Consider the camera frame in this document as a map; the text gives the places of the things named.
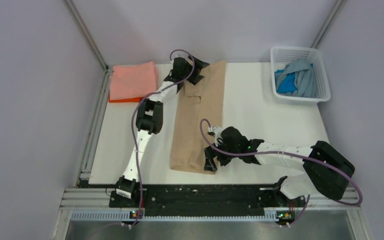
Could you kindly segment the beige t shirt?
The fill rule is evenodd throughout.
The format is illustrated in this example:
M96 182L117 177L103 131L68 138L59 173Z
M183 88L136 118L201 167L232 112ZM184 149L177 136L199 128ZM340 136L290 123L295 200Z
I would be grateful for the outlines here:
M178 93L169 167L174 171L213 174L205 170L208 147L201 134L200 122L213 126L223 123L226 61L218 61L201 70L197 84L185 81Z

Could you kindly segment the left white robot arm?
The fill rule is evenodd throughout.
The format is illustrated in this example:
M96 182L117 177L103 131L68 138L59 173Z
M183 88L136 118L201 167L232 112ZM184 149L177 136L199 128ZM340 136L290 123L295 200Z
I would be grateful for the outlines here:
M176 57L171 61L172 68L163 79L161 86L145 95L133 111L131 131L134 147L127 167L116 182L115 193L129 207L140 202L142 178L140 165L151 138L160 133L164 120L164 100L170 94L177 94L184 83L198 84L204 76L201 71L210 63L188 55L187 59Z

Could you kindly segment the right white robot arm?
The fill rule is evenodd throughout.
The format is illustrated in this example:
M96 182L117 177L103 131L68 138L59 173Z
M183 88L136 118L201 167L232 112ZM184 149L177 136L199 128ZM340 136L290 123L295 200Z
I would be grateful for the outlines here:
M263 139L247 139L233 126L210 126L201 131L205 142L214 139L204 149L206 171L216 172L215 161L228 165L238 158L246 164L280 166L299 171L296 176L282 176L276 183L273 200L287 206L293 199L311 194L340 201L355 173L355 166L328 142L318 140L311 146L287 146Z

